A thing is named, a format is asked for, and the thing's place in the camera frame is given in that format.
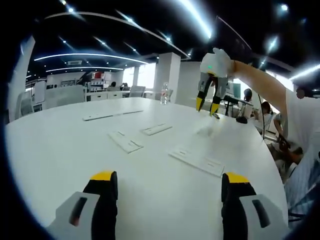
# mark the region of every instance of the white table surface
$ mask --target white table surface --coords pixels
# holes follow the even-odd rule
[[[83,121],[83,117],[141,107],[143,112]],[[6,126],[13,175],[36,219],[48,226],[55,210],[90,177],[104,170],[118,175],[117,240],[223,239],[221,178],[168,156],[177,145],[246,176],[288,221],[284,187],[272,156],[252,124],[207,111],[146,98],[83,102],[24,116]],[[153,136],[140,130],[167,123]],[[196,134],[214,126],[213,135]],[[127,154],[108,137],[120,130],[144,148]]]

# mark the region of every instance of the plastic bottle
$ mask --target plastic bottle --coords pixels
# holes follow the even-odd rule
[[[168,83],[165,82],[163,84],[162,90],[161,90],[161,98],[160,103],[166,105],[168,103]]]

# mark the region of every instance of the hand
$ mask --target hand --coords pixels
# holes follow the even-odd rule
[[[222,49],[214,48],[214,53],[207,53],[200,65],[202,73],[212,74],[217,78],[226,78],[234,73],[234,61]]]
[[[226,76],[233,75],[235,70],[235,62],[231,60],[229,55],[223,50],[214,48],[213,52],[218,57],[219,63],[221,66],[226,66]]]

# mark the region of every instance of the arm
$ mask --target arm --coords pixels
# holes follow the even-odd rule
[[[241,79],[280,112],[287,115],[286,88],[274,77],[240,61],[234,61],[235,78]]]
[[[253,111],[254,119],[259,120],[259,113],[257,111]]]
[[[282,130],[282,127],[281,127],[281,122],[278,120],[278,119],[273,119],[273,123],[274,123],[274,126],[275,126],[275,129],[278,131],[279,134],[283,134],[283,130]]]

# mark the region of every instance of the white shirt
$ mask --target white shirt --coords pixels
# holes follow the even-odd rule
[[[320,184],[320,99],[297,95],[286,90],[286,110],[288,128],[294,129],[290,135],[304,156],[284,185],[289,226],[301,221],[295,215],[306,215],[316,199],[316,184]]]

